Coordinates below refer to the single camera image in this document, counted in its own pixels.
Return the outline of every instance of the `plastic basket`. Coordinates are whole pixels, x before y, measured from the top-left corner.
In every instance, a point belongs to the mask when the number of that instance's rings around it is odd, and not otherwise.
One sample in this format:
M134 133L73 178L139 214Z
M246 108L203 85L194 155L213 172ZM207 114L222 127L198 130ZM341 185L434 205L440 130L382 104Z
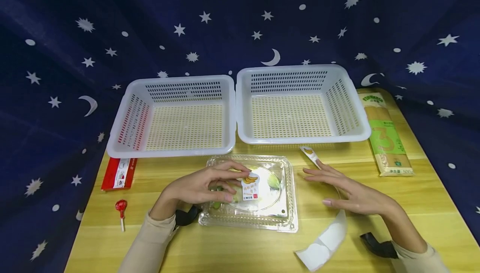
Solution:
M114 158L225 154L235 130L230 76L140 79L125 91L107 152Z
M237 123L249 144L353 142L372 132L340 65L243 69L237 75Z

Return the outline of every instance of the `beige sleeve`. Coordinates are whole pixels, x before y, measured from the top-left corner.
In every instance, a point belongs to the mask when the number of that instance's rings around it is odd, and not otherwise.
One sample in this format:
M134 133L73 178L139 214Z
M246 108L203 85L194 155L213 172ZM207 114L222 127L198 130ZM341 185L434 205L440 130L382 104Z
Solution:
M440 255L435 249L427 244L425 253L408 251L394 241L393 246L398 254L398 259L392 259L392 264L397 273L448 273L450 272L443 264Z
M118 272L158 273L165 249L176 232L175 215L157 221L147 214Z

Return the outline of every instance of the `cloth backdrop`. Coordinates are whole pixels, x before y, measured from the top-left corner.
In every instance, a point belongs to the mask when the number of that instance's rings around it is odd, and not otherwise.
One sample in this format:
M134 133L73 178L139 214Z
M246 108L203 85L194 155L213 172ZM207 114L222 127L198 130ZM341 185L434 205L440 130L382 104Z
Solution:
M131 81L272 49L392 93L480 240L479 1L0 0L0 272L63 272Z

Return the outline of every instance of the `spaghetti package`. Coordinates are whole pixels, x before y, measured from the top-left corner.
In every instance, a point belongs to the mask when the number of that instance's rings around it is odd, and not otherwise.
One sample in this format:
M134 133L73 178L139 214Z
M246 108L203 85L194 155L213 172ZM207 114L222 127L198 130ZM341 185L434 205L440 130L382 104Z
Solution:
M414 175L407 153L398 136L380 93L359 94L372 127L370 144L380 170L380 176Z

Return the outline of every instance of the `table surface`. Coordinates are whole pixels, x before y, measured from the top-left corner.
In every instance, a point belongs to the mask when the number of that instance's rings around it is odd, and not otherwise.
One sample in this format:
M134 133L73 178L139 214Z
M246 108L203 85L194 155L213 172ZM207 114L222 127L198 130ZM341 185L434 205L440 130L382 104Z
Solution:
M368 141L310 146L323 162L397 200L452 272L478 272L479 246L392 96L379 89L358 92L381 92L385 97L417 175L379 177ZM284 155L290 160L295 172L299 231L289 234L192 223L180 228L171 241L161 272L307 272L293 251L311 244L336 216L336 211L320 203L323 198L335 197L335 190L300 177L303 167L315 168L315 165L300 151L299 145L248 145L237 138L233 153ZM209 156L139 159L130 190L103 192L100 187L108 159L105 154L67 263L67 273L117 272L146 212L162 189L176 178L203 168ZM120 199L128 201L124 233L114 207ZM347 221L345 241L321 272L394 272L388 260L367 251L359 238L363 233L373 232L379 241L389 240L381 218L348 213Z

